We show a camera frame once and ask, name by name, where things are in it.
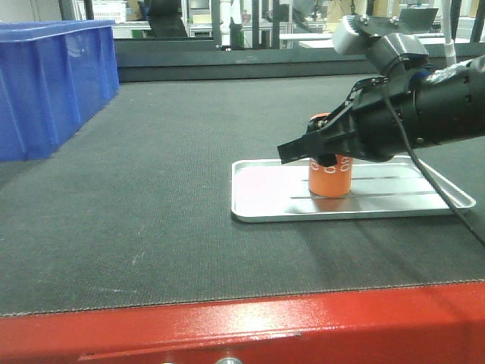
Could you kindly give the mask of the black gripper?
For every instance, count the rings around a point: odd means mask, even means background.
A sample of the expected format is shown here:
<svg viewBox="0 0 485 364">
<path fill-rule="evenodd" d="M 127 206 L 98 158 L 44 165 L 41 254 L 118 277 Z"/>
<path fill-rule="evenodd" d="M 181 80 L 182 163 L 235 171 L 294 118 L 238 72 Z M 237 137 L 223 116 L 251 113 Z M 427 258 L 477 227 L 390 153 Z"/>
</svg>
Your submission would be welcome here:
<svg viewBox="0 0 485 364">
<path fill-rule="evenodd" d="M 282 164 L 313 158 L 323 167 L 336 155 L 386 162 L 416 147 L 419 137 L 412 77 L 370 77 L 358 81 L 330 115 L 308 123 L 300 138 L 277 147 Z"/>
</svg>

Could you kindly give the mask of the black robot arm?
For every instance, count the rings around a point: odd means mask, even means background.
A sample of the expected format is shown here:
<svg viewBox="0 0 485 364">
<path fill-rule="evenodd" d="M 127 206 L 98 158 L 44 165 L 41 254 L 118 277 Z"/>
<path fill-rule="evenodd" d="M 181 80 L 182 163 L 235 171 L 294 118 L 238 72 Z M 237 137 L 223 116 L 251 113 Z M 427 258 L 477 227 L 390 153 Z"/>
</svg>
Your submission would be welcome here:
<svg viewBox="0 0 485 364">
<path fill-rule="evenodd" d="M 483 135 L 484 58 L 476 57 L 437 71 L 399 65 L 360 80 L 337 109 L 277 151 L 284 164 L 313 158 L 331 166 L 339 155 L 387 162 L 406 149 Z"/>
</svg>

